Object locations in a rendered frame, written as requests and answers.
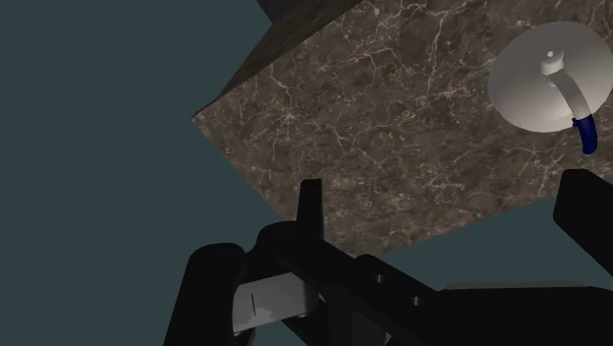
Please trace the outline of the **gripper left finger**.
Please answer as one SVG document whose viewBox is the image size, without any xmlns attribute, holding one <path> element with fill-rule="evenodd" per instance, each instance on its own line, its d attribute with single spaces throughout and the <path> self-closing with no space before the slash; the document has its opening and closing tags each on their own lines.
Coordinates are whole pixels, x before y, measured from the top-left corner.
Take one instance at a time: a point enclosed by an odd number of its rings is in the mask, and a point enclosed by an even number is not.
<svg viewBox="0 0 613 346">
<path fill-rule="evenodd" d="M 437 346 L 434 290 L 374 256 L 345 254 L 322 232 L 322 183 L 306 179 L 296 220 L 263 227 L 249 252 L 194 251 L 163 346 L 251 346 L 274 321 L 306 346 Z"/>
</svg>

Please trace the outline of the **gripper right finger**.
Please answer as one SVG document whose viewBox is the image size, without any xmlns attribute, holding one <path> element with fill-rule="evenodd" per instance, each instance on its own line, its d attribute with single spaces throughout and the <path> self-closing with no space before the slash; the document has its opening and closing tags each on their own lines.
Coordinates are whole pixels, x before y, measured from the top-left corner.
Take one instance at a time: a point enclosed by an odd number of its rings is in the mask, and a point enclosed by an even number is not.
<svg viewBox="0 0 613 346">
<path fill-rule="evenodd" d="M 553 219 L 613 276 L 613 183 L 586 169 L 565 170 Z"/>
</svg>

